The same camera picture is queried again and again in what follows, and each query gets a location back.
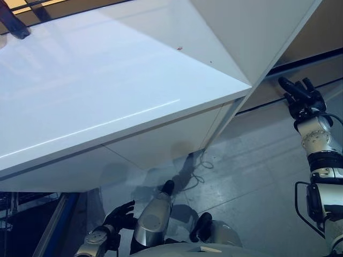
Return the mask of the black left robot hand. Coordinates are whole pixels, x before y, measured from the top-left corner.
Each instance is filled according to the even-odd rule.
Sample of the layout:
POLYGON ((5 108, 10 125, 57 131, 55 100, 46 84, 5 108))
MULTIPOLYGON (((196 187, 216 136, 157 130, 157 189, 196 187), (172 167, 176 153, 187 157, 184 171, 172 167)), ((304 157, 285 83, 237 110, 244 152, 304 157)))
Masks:
POLYGON ((103 222, 103 225, 111 225, 117 231, 121 229, 134 230, 137 224, 137 218, 134 217, 135 201, 132 200, 109 213, 103 222))

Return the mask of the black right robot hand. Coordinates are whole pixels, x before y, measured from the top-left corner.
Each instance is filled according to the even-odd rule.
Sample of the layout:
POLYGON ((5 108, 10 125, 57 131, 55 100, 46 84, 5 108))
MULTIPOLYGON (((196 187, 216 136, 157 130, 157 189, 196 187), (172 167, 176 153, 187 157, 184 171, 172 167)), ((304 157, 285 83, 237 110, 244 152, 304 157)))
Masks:
POLYGON ((321 93, 316 90, 308 78, 291 82, 285 77, 278 79, 279 85, 285 91, 290 115, 294 119, 308 118, 316 112, 326 111, 326 104, 321 93))

